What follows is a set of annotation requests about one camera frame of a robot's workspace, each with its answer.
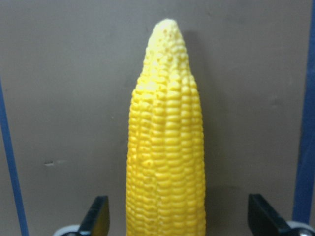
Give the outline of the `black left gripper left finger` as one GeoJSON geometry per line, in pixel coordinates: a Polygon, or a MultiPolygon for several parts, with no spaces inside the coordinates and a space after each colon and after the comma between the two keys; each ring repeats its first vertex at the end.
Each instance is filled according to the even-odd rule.
{"type": "Polygon", "coordinates": [[[109,198],[97,196],[84,217],[79,229],[80,236],[107,236],[109,232],[109,198]]]}

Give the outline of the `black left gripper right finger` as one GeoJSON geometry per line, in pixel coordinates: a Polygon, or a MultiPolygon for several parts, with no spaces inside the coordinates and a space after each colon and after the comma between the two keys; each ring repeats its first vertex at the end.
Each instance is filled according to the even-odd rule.
{"type": "Polygon", "coordinates": [[[254,236],[291,236],[294,232],[261,194],[248,196],[248,226],[254,236]]]}

